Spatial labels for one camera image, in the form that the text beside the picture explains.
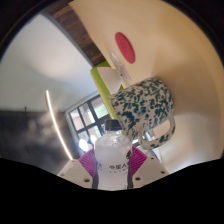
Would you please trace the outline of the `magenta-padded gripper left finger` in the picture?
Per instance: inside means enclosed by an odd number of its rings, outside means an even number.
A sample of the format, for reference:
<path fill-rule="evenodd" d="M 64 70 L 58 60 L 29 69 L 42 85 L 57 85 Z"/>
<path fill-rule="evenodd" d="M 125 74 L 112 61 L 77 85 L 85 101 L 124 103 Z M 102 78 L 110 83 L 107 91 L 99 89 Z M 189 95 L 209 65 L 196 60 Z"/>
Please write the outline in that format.
<path fill-rule="evenodd" d="M 79 159 L 70 160 L 58 176 L 81 187 L 96 189 L 98 174 L 94 150 L 89 150 Z"/>

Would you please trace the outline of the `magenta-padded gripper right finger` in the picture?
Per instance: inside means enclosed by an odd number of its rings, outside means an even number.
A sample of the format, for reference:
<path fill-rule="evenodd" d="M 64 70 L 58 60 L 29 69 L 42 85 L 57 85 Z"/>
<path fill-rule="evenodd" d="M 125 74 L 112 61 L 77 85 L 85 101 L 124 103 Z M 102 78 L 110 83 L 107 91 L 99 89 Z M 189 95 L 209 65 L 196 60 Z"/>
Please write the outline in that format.
<path fill-rule="evenodd" d="M 128 189 L 141 188 L 168 175 L 168 171 L 151 153 L 132 147 L 129 160 Z"/>

